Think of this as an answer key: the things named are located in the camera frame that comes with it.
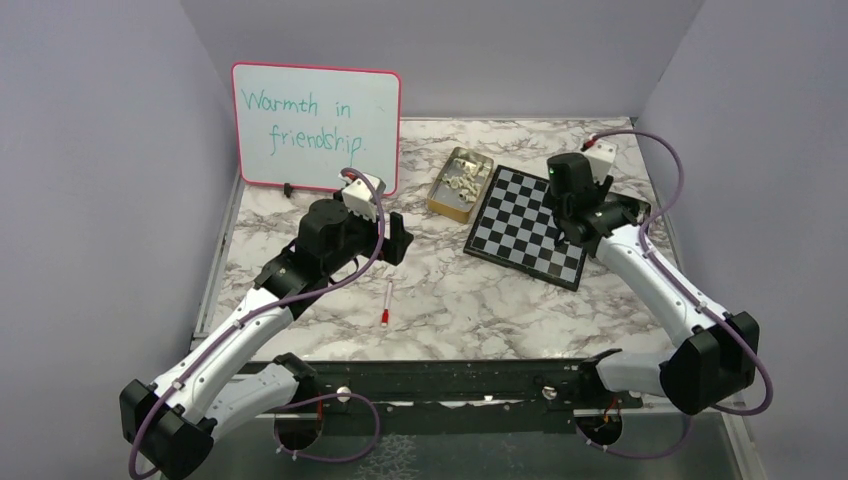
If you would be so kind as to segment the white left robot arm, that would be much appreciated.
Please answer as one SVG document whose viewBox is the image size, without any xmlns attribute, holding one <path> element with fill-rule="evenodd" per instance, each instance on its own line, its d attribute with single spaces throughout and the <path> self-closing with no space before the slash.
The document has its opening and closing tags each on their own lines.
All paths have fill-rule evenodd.
<svg viewBox="0 0 848 480">
<path fill-rule="evenodd" d="M 120 392 L 130 478 L 184 479 L 234 427 L 276 405 L 294 411 L 309 406 L 313 382 L 286 364 L 236 385 L 230 380 L 322 296 L 376 262 L 399 265 L 413 239 L 403 215 L 386 212 L 381 203 L 313 202 L 296 236 L 261 268 L 225 322 L 153 381 L 132 380 Z"/>
</svg>

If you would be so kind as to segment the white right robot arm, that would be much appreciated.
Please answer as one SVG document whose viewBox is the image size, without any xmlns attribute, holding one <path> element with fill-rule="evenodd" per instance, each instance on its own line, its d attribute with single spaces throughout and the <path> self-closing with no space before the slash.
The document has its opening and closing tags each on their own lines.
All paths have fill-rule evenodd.
<svg viewBox="0 0 848 480">
<path fill-rule="evenodd" d="M 577 380 L 579 398 L 600 407 L 618 392 L 669 399 L 695 415 L 751 386 L 760 328 L 746 312 L 730 314 L 699 292 L 648 240 L 650 205 L 597 182 L 589 158 L 565 153 L 546 162 L 543 203 L 565 241 L 583 248 L 621 278 L 668 334 L 661 353 L 611 350 L 589 360 Z"/>
</svg>

